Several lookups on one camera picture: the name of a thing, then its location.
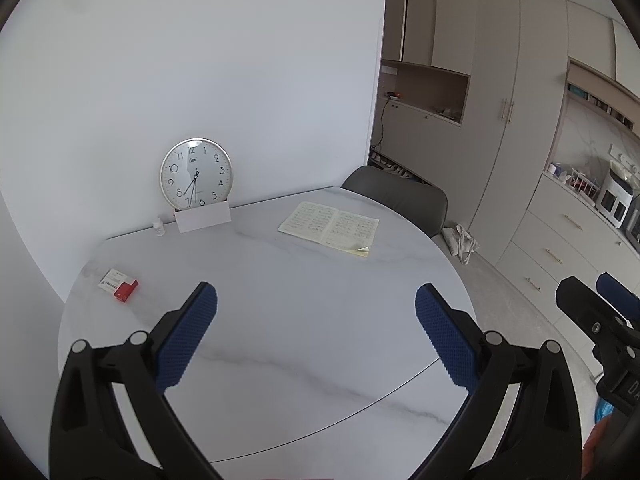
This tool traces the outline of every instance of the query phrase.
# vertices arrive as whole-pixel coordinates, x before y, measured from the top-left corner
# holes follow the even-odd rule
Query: kitchen appliance
[[[640,197],[633,200],[625,217],[625,235],[640,253]]]
[[[615,227],[620,227],[633,198],[633,187],[616,174],[612,164],[600,188],[596,208]]]

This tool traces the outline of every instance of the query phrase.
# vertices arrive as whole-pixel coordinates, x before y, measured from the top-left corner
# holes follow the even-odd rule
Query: clock rim
[[[178,144],[172,147],[164,156],[164,159],[162,160],[162,164],[160,164],[160,174],[159,174],[160,191],[162,191],[162,196],[164,196],[164,199],[176,211],[185,211],[185,209],[180,209],[179,207],[177,207],[173,202],[171,202],[171,200],[169,200],[169,197],[166,195],[166,192],[164,191],[164,186],[162,185],[162,169],[164,168],[164,164],[166,163],[167,159],[169,158],[169,155],[171,155],[173,150],[175,150],[178,146],[181,146],[185,142],[190,142],[192,140],[201,140],[203,142],[208,142],[209,144],[213,144],[215,147],[217,147],[217,149],[219,149],[226,156],[226,160],[228,160],[228,163],[229,163],[229,171],[231,172],[231,177],[229,179],[229,193],[231,193],[231,188],[233,187],[233,184],[234,184],[234,169],[231,165],[231,157],[229,157],[229,154],[225,151],[225,149],[222,146],[220,146],[217,142],[214,142],[211,139],[206,139],[205,137],[191,137],[191,139],[181,140],[180,142],[178,142]]]

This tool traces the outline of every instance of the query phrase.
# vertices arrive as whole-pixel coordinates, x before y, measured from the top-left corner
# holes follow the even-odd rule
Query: small white bottle
[[[164,224],[162,224],[160,217],[154,220],[154,229],[156,230],[156,236],[162,236],[164,234]]]

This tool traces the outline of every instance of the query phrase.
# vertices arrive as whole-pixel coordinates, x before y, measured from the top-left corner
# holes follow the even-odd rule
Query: floor
[[[458,272],[471,303],[476,311],[478,325],[482,330],[496,330],[507,341],[521,346],[539,347],[547,339],[558,341],[569,365],[574,380],[575,393],[580,411],[582,440],[585,441],[593,427],[593,412],[598,395],[591,373],[578,354],[569,346],[558,330],[546,320],[520,291],[511,285],[482,256],[472,254],[468,265],[464,266],[457,256],[451,256],[441,235],[433,241],[450,259]],[[477,462],[485,462],[490,458],[498,444],[502,432],[511,413],[517,389],[510,388],[508,397],[503,403],[501,414],[494,425],[494,431],[483,448]]]

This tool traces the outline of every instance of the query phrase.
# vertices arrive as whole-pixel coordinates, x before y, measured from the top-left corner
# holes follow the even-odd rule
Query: white card
[[[224,202],[193,207],[184,211],[176,211],[175,221],[178,224],[178,231],[181,233],[231,222],[229,202],[225,200]]]

